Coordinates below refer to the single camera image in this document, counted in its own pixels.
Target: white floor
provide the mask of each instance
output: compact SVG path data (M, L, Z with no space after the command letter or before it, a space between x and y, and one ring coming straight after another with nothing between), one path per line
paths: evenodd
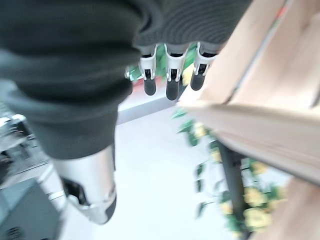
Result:
M121 124L116 129L117 207L103 226L87 221L71 205L59 240L229 240L218 205L211 204L195 219L197 204L194 171L208 159L207 144L187 145L176 134L186 119L171 119L175 108ZM222 173L213 165L205 172L206 190ZM264 179L285 184L288 175L269 170ZM47 193L61 189L53 174L43 187ZM54 200L61 207L62 197Z

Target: silver robotic arm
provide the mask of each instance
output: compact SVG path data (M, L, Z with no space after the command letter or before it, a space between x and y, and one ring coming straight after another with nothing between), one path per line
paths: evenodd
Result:
M132 91L126 66L139 61L156 92L156 45L165 43L166 94L175 100L187 48L198 42L191 87L199 90L219 47L251 0L4 0L0 78L7 103L26 117L52 158L69 201L97 224L116 207L118 105Z

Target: wooden plank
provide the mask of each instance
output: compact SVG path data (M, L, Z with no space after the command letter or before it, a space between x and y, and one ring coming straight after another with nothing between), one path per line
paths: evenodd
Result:
M283 79L284 72L287 73L288 78L292 77L288 74L291 69L287 66L292 65L293 56L294 58L300 57L297 55L297 45L299 45L300 38L305 35L304 31L309 24L313 7L317 1L288 0L284 8L284 14L279 18L279 22L273 30L273 37L250 67L241 87L232 98L232 103L262 106L268 101L279 84L286 81ZM317 35L316 29L312 30L311 35ZM300 54L308 52L303 47L306 46L302 46Z
M180 101L225 102L258 51L285 0L254 0L208 70L200 91L188 87Z
M320 188L294 178L288 185L288 201L272 214L272 225L250 240L319 240Z

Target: black pole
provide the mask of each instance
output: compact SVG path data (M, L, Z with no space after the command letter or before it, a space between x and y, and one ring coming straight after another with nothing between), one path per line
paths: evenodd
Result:
M242 236L241 240L246 240L250 236L250 232L244 224L244 211L246 209L246 202L244 199L245 189L241 175L241 159L245 156L229 149L224 144L216 141L220 151L223 170L225 174L226 184L230 192L230 198L233 206L233 212L239 222Z

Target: green plant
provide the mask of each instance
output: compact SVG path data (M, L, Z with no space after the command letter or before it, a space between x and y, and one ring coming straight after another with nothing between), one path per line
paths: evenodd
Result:
M186 116L187 112L178 109L172 115L173 119ZM204 191L203 173L207 164L219 165L222 163L221 155L213 131L194 119L187 119L178 129L178 133L185 134L188 144L195 147L200 140L207 141L209 160L196 166L195 169L195 189L197 193ZM221 212L226 218L226 226L235 237L240 237L244 229L251 232L261 232L271 223L271 212L277 204L286 199L285 188L276 186L274 183L265 184L260 180L259 175L267 170L267 166L251 158L245 158L241 162L241 172L247 186L244 188L244 200L247 209L244 211L245 221L240 222L234 215L230 193L222 188L224 179L214 184L210 193L211 201L201 202L196 208L196 216L200 217L206 207L212 203L220 205Z
M196 49L197 49L197 44L195 42L191 43L184 59L183 69L186 69L189 65L191 65L194 62L197 54ZM155 76L165 78L166 77L166 49L164 44L159 44L157 46L155 54L156 54ZM129 71L129 76L131 81L136 82L139 78L141 78L141 72L137 64L129 66L128 71Z

